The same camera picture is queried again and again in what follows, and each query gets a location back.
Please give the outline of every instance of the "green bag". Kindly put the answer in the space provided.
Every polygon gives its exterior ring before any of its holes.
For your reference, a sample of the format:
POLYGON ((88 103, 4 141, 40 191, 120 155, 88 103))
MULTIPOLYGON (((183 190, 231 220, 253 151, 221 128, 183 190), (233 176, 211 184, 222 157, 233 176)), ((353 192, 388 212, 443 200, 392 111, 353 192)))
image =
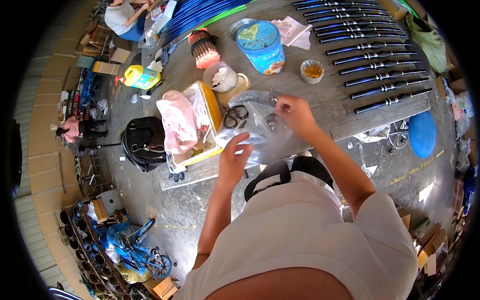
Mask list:
POLYGON ((419 18, 414 21, 414 18, 410 13, 405 17, 411 39, 423 49, 432 68, 437 73, 443 73, 447 68, 444 40, 430 24, 419 18))

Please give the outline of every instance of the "tub lid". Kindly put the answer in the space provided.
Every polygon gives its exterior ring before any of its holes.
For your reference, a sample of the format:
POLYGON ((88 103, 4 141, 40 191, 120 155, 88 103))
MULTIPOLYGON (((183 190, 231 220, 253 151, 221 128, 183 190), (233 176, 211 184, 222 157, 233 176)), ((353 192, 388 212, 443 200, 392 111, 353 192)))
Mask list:
POLYGON ((266 49, 277 46, 280 39, 278 29, 270 22, 257 21, 245 25, 237 33, 237 45, 248 51, 266 49))

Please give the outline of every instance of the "scissors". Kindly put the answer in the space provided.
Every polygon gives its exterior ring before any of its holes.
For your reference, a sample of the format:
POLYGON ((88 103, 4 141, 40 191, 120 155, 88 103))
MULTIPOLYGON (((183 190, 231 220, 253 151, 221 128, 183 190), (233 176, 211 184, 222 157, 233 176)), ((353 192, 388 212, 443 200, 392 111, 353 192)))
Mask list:
POLYGON ((247 111, 247 109, 245 108, 244 105, 236 105, 232 108, 227 108, 227 113, 223 117, 223 126, 227 129, 233 129, 233 128, 237 127, 238 124, 239 124, 237 119, 245 120, 247 117, 248 117, 248 111, 247 111), (243 108, 245 110, 245 114, 243 116, 240 115, 239 108, 243 108), (230 125, 230 126, 227 125, 227 120, 228 119, 233 120, 233 122, 234 122, 233 125, 230 125))

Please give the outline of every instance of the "black bag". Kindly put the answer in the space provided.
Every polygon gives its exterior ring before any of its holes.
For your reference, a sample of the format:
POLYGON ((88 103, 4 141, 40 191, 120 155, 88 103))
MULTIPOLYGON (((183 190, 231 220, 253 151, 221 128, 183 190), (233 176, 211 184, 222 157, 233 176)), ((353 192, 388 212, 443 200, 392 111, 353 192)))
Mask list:
POLYGON ((162 120, 157 117, 133 119, 121 134, 126 157, 143 172, 150 172, 167 161, 164 140, 162 120))

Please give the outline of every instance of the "pink towel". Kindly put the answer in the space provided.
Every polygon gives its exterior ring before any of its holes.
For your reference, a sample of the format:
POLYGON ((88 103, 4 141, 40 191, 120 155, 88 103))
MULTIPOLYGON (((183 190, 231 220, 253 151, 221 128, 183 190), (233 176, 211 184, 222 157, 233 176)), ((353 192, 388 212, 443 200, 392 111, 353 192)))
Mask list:
POLYGON ((310 49, 310 29, 311 24, 307 26, 295 21, 290 16, 286 16, 283 20, 271 21, 278 28, 281 35, 282 44, 285 46, 295 46, 305 50, 310 49))
POLYGON ((156 102, 165 129, 165 151, 183 154, 198 142, 197 117, 191 103, 178 91, 168 91, 156 102))

